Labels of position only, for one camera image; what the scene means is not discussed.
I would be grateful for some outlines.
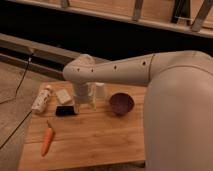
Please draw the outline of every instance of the orange carrot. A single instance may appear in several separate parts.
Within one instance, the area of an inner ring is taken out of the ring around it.
[[[44,141],[42,144],[42,148],[41,148],[41,155],[45,156],[49,150],[50,144],[52,142],[53,136],[54,136],[54,130],[53,128],[50,126],[49,122],[47,121],[48,124],[48,128],[45,131],[44,134]]]

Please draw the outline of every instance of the wooden table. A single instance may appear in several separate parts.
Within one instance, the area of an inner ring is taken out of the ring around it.
[[[72,94],[69,82],[43,83],[54,90],[67,89]],[[56,117],[59,105],[55,94],[47,110],[38,116],[33,114],[18,170],[54,170],[132,161],[143,161],[143,99],[146,89],[136,86],[107,84],[109,94],[126,92],[135,101],[131,112],[117,117],[107,101],[97,101],[97,109],[84,105],[80,114]],[[41,156],[43,134],[49,121],[56,134],[46,156]]]

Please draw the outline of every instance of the bowl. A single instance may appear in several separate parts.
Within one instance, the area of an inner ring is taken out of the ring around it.
[[[112,111],[118,116],[124,116],[134,107],[134,100],[126,93],[116,93],[109,100]]]

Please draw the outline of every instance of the bottle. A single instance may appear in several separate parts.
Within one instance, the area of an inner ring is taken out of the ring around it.
[[[52,94],[52,87],[50,85],[47,85],[43,90],[41,90],[36,97],[33,105],[32,105],[32,111],[35,114],[41,114],[46,109],[47,103],[50,100]]]

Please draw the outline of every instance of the black cable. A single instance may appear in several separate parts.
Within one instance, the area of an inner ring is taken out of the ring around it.
[[[19,125],[13,130],[13,132],[10,134],[9,137],[3,142],[3,144],[0,146],[0,150],[5,146],[5,144],[10,140],[10,138],[15,134],[15,132],[20,128],[20,126],[23,124],[23,122],[30,116],[32,113],[32,110],[24,117],[24,119],[19,123]]]
[[[25,75],[26,75],[26,73],[27,73],[27,71],[28,71],[28,68],[29,68],[29,65],[30,65],[31,57],[32,57],[32,56],[33,56],[33,54],[31,54],[30,57],[29,57],[29,59],[28,59],[27,65],[26,65],[25,70],[24,70],[24,74],[22,75],[22,78],[21,78],[21,80],[20,80],[20,82],[19,82],[19,84],[18,84],[18,86],[17,86],[17,88],[16,88],[14,97],[12,97],[12,98],[10,98],[10,99],[7,99],[7,100],[5,100],[5,101],[0,102],[0,105],[1,105],[1,104],[4,104],[4,103],[8,103],[8,102],[13,101],[13,100],[16,99],[17,94],[18,94],[18,91],[19,91],[19,88],[21,87],[21,84],[22,84],[22,82],[24,81]]]

